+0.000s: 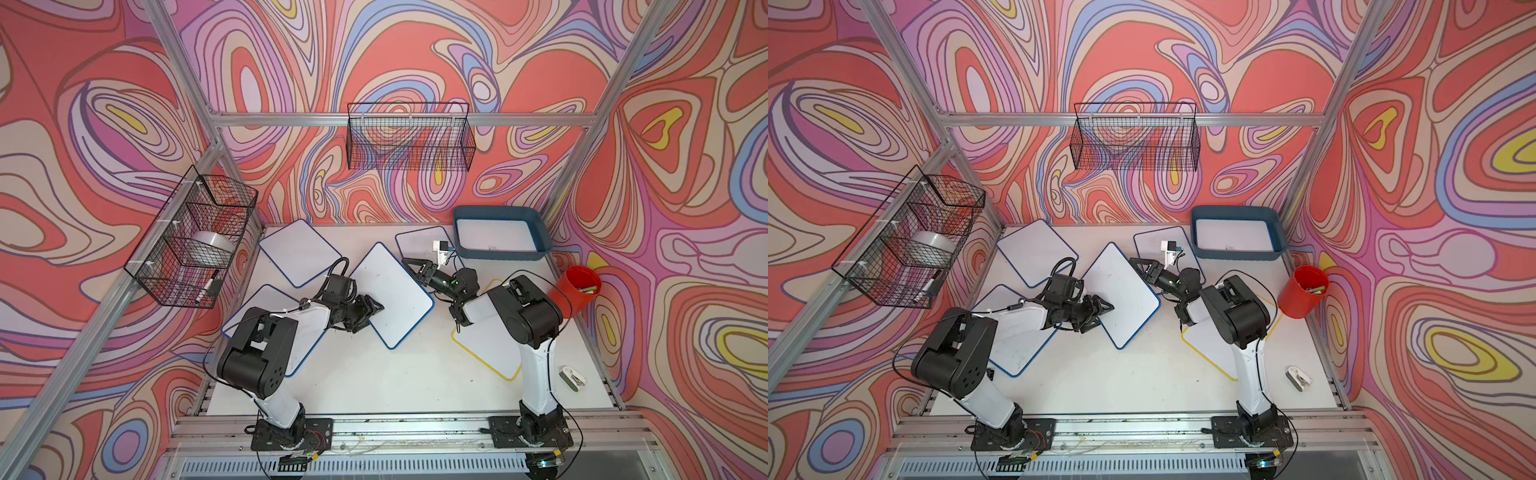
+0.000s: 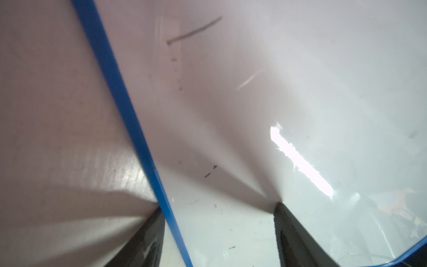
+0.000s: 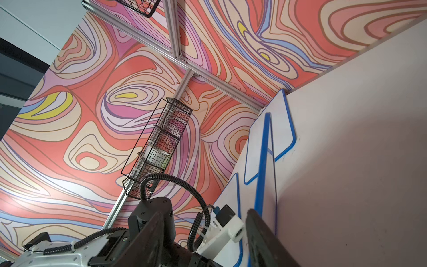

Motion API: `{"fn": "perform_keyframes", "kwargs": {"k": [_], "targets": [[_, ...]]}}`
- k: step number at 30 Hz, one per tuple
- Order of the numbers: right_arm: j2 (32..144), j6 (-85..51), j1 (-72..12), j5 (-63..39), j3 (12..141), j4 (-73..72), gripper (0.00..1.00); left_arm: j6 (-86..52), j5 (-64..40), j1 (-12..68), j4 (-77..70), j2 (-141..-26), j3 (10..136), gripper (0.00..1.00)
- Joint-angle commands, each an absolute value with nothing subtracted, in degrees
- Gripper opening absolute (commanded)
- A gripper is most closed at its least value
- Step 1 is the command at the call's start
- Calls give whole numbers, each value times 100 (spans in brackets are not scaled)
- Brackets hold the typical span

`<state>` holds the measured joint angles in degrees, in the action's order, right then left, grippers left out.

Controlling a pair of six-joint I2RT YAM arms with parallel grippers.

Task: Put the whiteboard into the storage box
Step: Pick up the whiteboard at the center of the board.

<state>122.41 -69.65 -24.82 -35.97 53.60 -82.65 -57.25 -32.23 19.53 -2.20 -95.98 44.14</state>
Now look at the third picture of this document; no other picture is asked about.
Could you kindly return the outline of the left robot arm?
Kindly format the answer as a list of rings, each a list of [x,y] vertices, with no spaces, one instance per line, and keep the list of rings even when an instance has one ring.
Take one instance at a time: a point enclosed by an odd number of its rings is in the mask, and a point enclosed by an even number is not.
[[[167,181],[189,192],[202,207],[190,231],[190,247],[174,241],[176,236],[171,200],[149,199],[145,186]],[[140,183],[141,201],[128,218],[128,228],[97,231],[82,240],[54,243],[42,232],[24,246],[24,253],[3,267],[216,267],[218,264],[194,251],[201,220],[210,219],[207,204],[187,182],[168,174],[146,175]]]

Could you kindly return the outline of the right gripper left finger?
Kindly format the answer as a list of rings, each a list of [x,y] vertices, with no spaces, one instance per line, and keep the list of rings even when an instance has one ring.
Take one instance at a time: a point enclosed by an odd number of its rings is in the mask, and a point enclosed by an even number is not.
[[[157,212],[113,264],[114,267],[159,267],[164,239],[164,219]]]

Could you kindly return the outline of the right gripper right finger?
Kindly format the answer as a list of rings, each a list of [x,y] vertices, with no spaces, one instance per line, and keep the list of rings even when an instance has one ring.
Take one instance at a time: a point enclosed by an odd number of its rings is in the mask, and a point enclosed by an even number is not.
[[[248,210],[245,223],[249,267],[300,267],[256,210]]]

